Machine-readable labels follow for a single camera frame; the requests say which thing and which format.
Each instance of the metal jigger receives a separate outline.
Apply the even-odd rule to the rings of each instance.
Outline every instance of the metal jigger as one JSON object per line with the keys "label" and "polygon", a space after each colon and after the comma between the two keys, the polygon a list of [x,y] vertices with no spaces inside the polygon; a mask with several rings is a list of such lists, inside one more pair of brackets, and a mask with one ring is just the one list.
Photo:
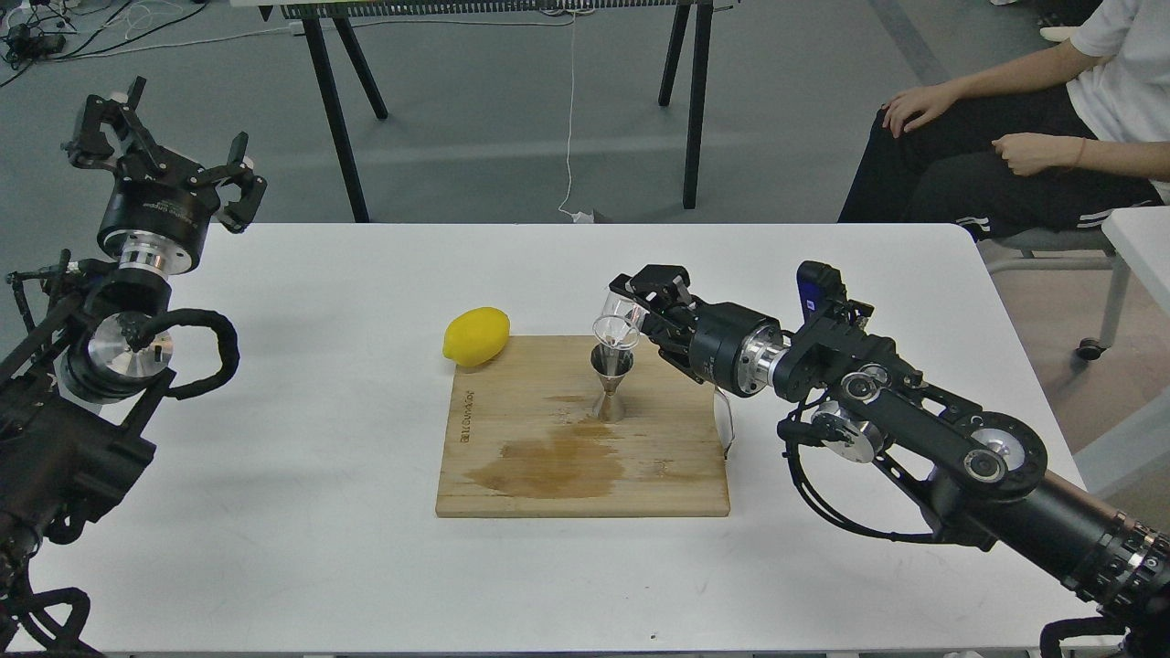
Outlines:
{"label": "metal jigger", "polygon": [[618,384],[634,366],[634,352],[599,343],[589,361],[601,381],[601,395],[593,403],[593,416],[603,423],[617,423],[626,414],[626,405],[618,397]]}

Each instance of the black metal stand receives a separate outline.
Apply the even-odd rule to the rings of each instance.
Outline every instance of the black metal stand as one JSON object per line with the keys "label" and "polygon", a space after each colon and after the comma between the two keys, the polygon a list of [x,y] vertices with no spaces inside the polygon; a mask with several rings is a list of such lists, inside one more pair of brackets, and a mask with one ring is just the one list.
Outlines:
{"label": "black metal stand", "polygon": [[[329,131],[333,136],[333,148],[337,150],[337,160],[342,165],[342,179],[345,180],[345,192],[350,197],[350,207],[353,210],[353,221],[358,224],[370,222],[370,211],[365,205],[365,194],[362,192],[362,180],[358,178],[358,165],[353,159],[353,146],[350,145],[350,133],[345,129],[345,116],[342,114],[342,102],[337,97],[337,82],[333,80],[333,69],[329,64],[329,52],[325,49],[325,36],[321,32],[319,19],[304,19],[304,39],[309,43],[309,56],[312,59],[312,68],[317,74],[317,87],[321,88],[321,101],[325,104],[325,118],[329,121]],[[350,55],[353,69],[362,81],[366,97],[373,107],[373,114],[379,121],[384,121],[388,115],[386,104],[381,100],[378,85],[370,73],[365,55],[362,54],[362,46],[358,44],[353,34],[353,26],[346,18],[335,18],[333,25],[342,35],[345,52]]]}
{"label": "black metal stand", "polygon": [[[693,210],[698,198],[698,155],[703,142],[703,109],[707,102],[707,62],[711,50],[711,16],[715,5],[698,5],[695,18],[695,54],[690,76],[690,116],[687,119],[687,164],[682,174],[682,207]],[[682,56],[682,37],[687,34],[690,5],[679,5],[674,11],[670,44],[662,69],[662,87],[659,89],[659,105],[670,104],[674,76],[679,71]]]}
{"label": "black metal stand", "polygon": [[[703,138],[703,105],[707,100],[707,62],[711,47],[711,15],[715,12],[714,2],[700,1],[697,5],[694,68],[690,80],[690,115],[687,122],[687,160],[682,181],[682,207],[687,210],[695,207],[698,196],[698,153]],[[675,7],[666,68],[662,70],[662,85],[659,89],[659,105],[662,107],[670,104],[674,78],[679,70],[679,60],[682,56],[682,39],[687,33],[689,18],[690,5],[679,5]],[[321,20],[318,18],[305,18],[301,22],[304,25],[304,36],[309,43],[312,68],[317,74],[321,100],[325,105],[325,118],[329,121],[329,131],[333,136],[337,160],[342,166],[345,191],[350,197],[350,207],[353,210],[353,221],[367,224],[370,221],[370,213],[365,205],[365,196],[362,192],[362,180],[358,178],[358,167],[353,159],[353,148],[350,144],[349,131],[345,129],[342,102],[337,97],[337,82],[333,80],[333,70],[329,64],[329,53],[325,50],[325,39],[321,32]],[[385,121],[390,114],[386,111],[386,104],[378,91],[378,84],[374,82],[370,66],[362,53],[362,46],[353,34],[353,26],[350,25],[347,18],[338,16],[333,16],[333,25],[337,26],[337,32],[342,36],[342,43],[345,44],[345,52],[349,54],[350,62],[358,74],[362,88],[365,89],[374,116],[379,121]]]}

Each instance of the floor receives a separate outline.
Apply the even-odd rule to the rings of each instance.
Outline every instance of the floor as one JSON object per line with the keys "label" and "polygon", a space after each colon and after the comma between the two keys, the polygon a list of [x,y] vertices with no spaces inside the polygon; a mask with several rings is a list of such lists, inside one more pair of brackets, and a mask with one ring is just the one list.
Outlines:
{"label": "floor", "polygon": [[[103,4],[83,0],[77,11]],[[360,27],[390,105],[386,122],[372,116],[336,34],[326,33],[374,221],[564,222],[564,210],[663,225],[830,222],[883,100],[1046,46],[1026,0],[722,5],[729,8],[715,15],[693,211],[681,206],[687,66],[675,102],[655,103],[670,25],[665,9],[601,11],[576,21],[459,16],[497,23],[487,26],[383,19]],[[153,23],[122,23],[92,47],[198,7],[147,6],[153,14],[136,21]],[[95,29],[111,11],[78,19],[78,29]],[[519,22],[544,25],[498,25]],[[257,30],[268,32],[117,54]],[[37,64],[0,89],[6,270],[48,265],[62,247],[75,258],[99,255],[94,235],[110,178],[70,167],[60,144],[87,95],[124,90],[136,75],[149,81],[139,116],[160,144],[216,164],[238,131],[249,133],[250,157],[270,183],[257,221],[351,220],[303,36],[292,36],[278,13],[264,22],[255,9],[209,0],[200,15],[121,50]],[[983,252],[989,260],[1003,255]],[[181,277],[172,283],[181,286]],[[1107,274],[1013,272],[996,285],[1074,451],[1170,384],[1166,318],[1137,281],[1116,345],[1088,365],[1069,356],[1097,330]],[[0,308],[0,340],[14,345],[20,323],[13,307]],[[1170,527],[1165,492],[1158,486],[1114,502]]]}

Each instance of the lemon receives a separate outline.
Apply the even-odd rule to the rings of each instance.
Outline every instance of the lemon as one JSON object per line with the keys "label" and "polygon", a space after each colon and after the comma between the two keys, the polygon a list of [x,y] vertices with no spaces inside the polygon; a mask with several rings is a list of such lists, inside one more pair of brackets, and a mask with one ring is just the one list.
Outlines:
{"label": "lemon", "polygon": [[508,315],[498,308],[486,306],[472,309],[447,325],[442,355],[460,365],[474,368],[504,349],[508,330]]}

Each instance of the cutting board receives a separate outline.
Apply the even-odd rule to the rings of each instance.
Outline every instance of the cutting board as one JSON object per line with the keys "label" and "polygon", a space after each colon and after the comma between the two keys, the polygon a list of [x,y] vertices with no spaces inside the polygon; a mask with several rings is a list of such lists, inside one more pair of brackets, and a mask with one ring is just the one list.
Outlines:
{"label": "cutting board", "polygon": [[456,368],[439,516],[727,516],[714,386],[634,349],[618,386],[625,417],[591,416],[601,395],[592,336],[512,336]]}

